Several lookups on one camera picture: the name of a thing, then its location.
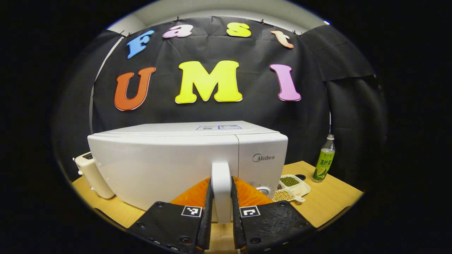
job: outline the plastic bottle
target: plastic bottle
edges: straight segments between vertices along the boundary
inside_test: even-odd
[[[320,156],[319,160],[317,161],[317,166],[314,170],[314,175],[312,175],[312,181],[314,183],[321,183],[325,179],[325,176],[330,169],[331,163],[333,162],[334,153],[336,151],[333,143],[334,135],[329,134],[326,139],[326,143],[320,150]]]

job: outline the foam letter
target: foam letter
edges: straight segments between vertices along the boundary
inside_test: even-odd
[[[129,86],[129,81],[133,77],[133,72],[128,72],[119,76],[116,79],[118,85],[116,86],[116,92],[114,95],[114,105],[116,108],[121,111],[138,108],[146,99],[149,80],[151,79],[151,74],[154,73],[154,71],[155,67],[149,67],[138,72],[138,75],[140,76],[140,83],[138,84],[137,94],[132,99],[127,98],[126,92],[127,87]]]
[[[232,22],[227,27],[229,29],[226,30],[226,33],[231,36],[248,37],[251,35],[251,31],[248,30],[250,27],[247,24]]]
[[[279,43],[285,47],[293,48],[293,44],[290,44],[287,39],[290,39],[287,35],[283,34],[281,31],[271,31],[272,34],[276,35]]]
[[[204,101],[208,101],[213,89],[218,83],[218,92],[213,96],[219,102],[241,101],[242,94],[237,89],[235,70],[238,62],[220,61],[213,71],[208,74],[198,61],[184,62],[179,65],[183,70],[180,94],[176,96],[176,103],[193,103],[196,95],[193,94],[193,84]]]
[[[290,76],[291,67],[282,64],[272,64],[270,69],[276,72],[279,81],[281,92],[278,94],[280,100],[284,101],[298,101],[301,100],[301,95],[295,90],[292,77]]]
[[[192,34],[192,25],[180,25],[171,27],[169,31],[163,34],[163,38],[172,38],[174,36],[177,37],[187,37]]]
[[[130,59],[132,56],[138,54],[143,49],[145,49],[146,46],[142,45],[142,43],[148,43],[149,42],[149,35],[151,35],[153,33],[154,33],[154,30],[149,30],[146,33],[138,36],[137,38],[129,41],[129,43],[127,43],[127,45],[130,47],[130,53],[127,56],[127,58]]]

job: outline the letter m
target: letter m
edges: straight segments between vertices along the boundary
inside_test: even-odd
[[[176,96],[176,103],[193,103],[193,84],[204,101],[208,101],[213,89],[218,84],[218,92],[213,96],[219,102],[241,101],[242,94],[237,89],[235,70],[238,62],[220,61],[210,74],[198,61],[184,62],[179,65],[183,70],[180,94]]]

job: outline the bottle label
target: bottle label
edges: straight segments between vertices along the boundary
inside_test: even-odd
[[[323,180],[330,169],[331,162],[333,162],[334,152],[325,153],[320,151],[319,161],[315,167],[314,175],[312,178],[315,180]]]

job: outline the midea logo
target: midea logo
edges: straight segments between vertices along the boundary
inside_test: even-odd
[[[254,162],[260,162],[261,160],[273,160],[275,158],[275,156],[262,156],[262,154],[255,154],[253,156],[253,161]]]

